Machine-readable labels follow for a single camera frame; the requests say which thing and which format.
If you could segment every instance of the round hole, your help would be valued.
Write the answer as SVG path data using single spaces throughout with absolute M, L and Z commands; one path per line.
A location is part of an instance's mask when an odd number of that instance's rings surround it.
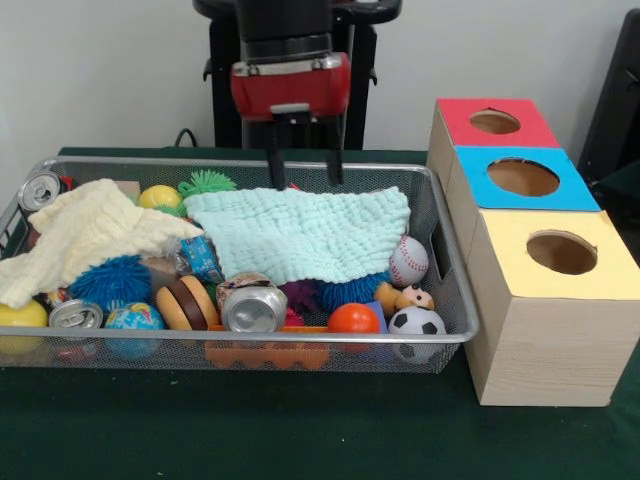
M 596 249 L 569 232 L 539 232 L 527 242 L 527 252 L 540 265 L 565 275 L 581 275 L 594 269 Z
M 525 197 L 544 197 L 560 186 L 558 176 L 547 167 L 523 158 L 505 158 L 487 169 L 493 183 Z
M 490 108 L 471 115 L 470 122 L 478 130 L 494 135 L 514 133 L 521 127 L 520 122 L 513 115 Z

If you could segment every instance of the white wall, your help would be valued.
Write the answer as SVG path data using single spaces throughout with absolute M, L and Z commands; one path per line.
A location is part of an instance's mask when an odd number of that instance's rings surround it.
M 366 148 L 426 149 L 439 96 L 533 98 L 575 158 L 636 0 L 405 0 L 378 28 Z M 63 145 L 212 143 L 208 21 L 187 0 L 0 0 L 0 207 Z

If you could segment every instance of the light blue towel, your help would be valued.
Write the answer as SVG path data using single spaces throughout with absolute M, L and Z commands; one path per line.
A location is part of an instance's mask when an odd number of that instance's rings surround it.
M 387 270 L 411 214 L 396 187 L 359 195 L 259 188 L 184 203 L 213 241 L 226 278 L 259 272 L 276 285 L 343 283 Z

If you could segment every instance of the washcloth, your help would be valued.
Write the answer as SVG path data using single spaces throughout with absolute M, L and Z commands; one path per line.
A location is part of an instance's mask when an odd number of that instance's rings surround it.
M 213 241 L 226 278 L 260 272 L 276 285 L 344 283 L 387 270 L 411 214 L 397 187 L 359 195 L 259 188 L 184 203 Z
M 42 234 L 35 248 L 0 262 L 0 303 L 12 308 L 70 285 L 109 258 L 161 256 L 169 237 L 202 234 L 184 220 L 135 206 L 107 179 L 60 195 L 29 222 Z

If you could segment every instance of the yellow box top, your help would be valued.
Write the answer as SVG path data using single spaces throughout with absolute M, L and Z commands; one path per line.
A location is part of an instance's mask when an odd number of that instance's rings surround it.
M 481 215 L 514 296 L 640 300 L 640 269 L 606 212 Z

